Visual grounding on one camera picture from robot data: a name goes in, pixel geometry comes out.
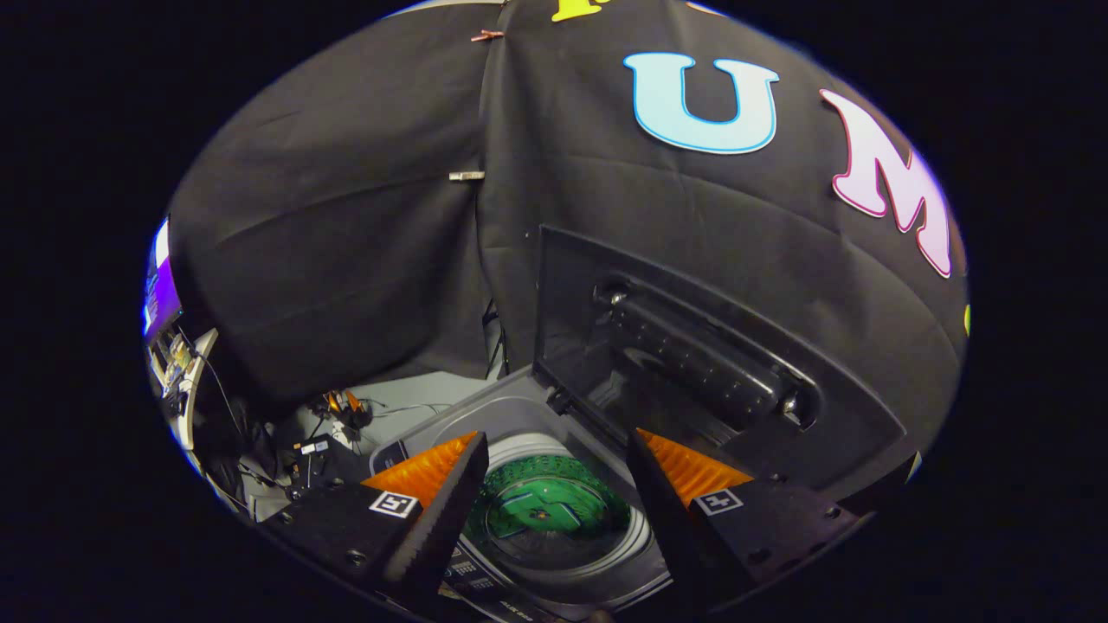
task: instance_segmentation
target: metal clip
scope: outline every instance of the metal clip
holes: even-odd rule
[[[471,37],[470,41],[488,41],[490,39],[496,39],[497,37],[504,37],[504,33],[499,30],[485,30],[482,28],[481,34]]]
[[[484,171],[462,171],[450,174],[451,182],[469,182],[470,180],[484,180]]]

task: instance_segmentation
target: washing machine drum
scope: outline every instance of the washing machine drum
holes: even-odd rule
[[[486,476],[465,535],[499,562],[557,571],[611,554],[629,523],[627,502],[579,461],[540,455]]]

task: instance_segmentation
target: clothespin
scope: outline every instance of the clothespin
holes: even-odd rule
[[[504,37],[504,33],[499,30],[485,30],[482,28],[481,34],[471,37],[470,41],[488,41],[490,39],[496,39],[497,37]]]

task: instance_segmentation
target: orange gripper pad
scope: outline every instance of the orange gripper pad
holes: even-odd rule
[[[439,489],[447,480],[450,470],[453,469],[458,458],[462,456],[465,447],[470,445],[470,440],[476,433],[478,431],[474,430],[469,435],[424,450],[368,480],[363,480],[362,484],[382,491],[419,498],[420,504],[425,510],[431,505],[431,500],[439,493]]]
[[[752,477],[680,443],[636,429],[687,509],[693,498],[750,482]]]

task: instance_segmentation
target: dark background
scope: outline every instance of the dark background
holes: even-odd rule
[[[30,356],[9,380],[47,388],[11,413],[48,427],[16,440],[45,470],[9,464],[20,620],[388,620],[243,529],[194,477],[148,398],[138,310],[152,236],[207,139],[404,4],[0,10],[11,214],[31,227],[6,241],[30,277],[10,307],[41,327],[14,336]],[[913,140],[960,221],[973,304],[963,389],[895,507],[736,620],[1098,619],[1101,520],[1083,505],[1099,457],[1079,441],[1106,411],[1081,378],[1105,369],[1088,358],[1105,278],[1081,274],[1105,265],[1102,200],[1078,185],[1098,175],[1102,130],[1079,120],[1095,119],[1104,70],[1077,70],[1095,60],[1096,20],[975,2],[714,6],[799,43]]]

